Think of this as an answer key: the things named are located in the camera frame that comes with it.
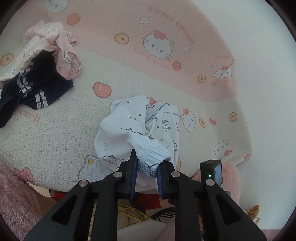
white flower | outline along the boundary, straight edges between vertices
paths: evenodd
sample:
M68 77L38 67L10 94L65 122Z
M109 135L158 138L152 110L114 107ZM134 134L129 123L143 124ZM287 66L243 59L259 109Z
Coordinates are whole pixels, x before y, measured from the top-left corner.
M146 16L146 17L140 17L140 21L139 21L139 24L143 24L143 26L145 27L147 23L150 23L150 21L148 20L149 17Z
M190 51L190 50L191 50L191 49L188 48L188 47L183 48L183 53L189 54L189 51Z
M210 64L210 67L214 67L216 64L217 64L216 61L214 61Z

light blue cuff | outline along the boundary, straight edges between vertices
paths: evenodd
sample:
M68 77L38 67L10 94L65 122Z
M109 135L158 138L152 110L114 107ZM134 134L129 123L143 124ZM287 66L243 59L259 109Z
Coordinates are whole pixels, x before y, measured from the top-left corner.
M138 170L149 177L156 177L158 165L171 157L172 155L158 140L150 139L147 148L138 156Z

camera screen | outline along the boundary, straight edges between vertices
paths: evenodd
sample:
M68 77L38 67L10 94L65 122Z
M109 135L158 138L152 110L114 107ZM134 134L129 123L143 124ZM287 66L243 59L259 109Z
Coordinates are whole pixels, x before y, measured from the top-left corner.
M222 184L222 167L221 167L221 165L215 167L215 181L219 186Z

black garment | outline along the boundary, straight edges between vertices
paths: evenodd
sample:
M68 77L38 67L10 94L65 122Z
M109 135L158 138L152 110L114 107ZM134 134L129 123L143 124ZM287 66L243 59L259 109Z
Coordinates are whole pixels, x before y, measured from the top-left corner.
M73 87L56 70L52 53L41 51L33 64L3 86L0 98L0 128L6 125L19 104L41 109L55 102Z

clothing pile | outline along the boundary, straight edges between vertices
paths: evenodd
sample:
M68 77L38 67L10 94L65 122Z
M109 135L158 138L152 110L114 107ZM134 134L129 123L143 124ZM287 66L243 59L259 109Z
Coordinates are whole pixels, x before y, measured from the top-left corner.
M156 187L159 164L168 160L177 166L178 119L177 107L165 102L151 104L147 96L114 100L111 114L100 123L96 154L104 166L117 171L135 149L140 171L137 182Z
M45 108L73 87L81 62L72 45L76 39L61 23L40 21L28 29L26 47L12 68L0 77L0 128L6 125L19 104Z

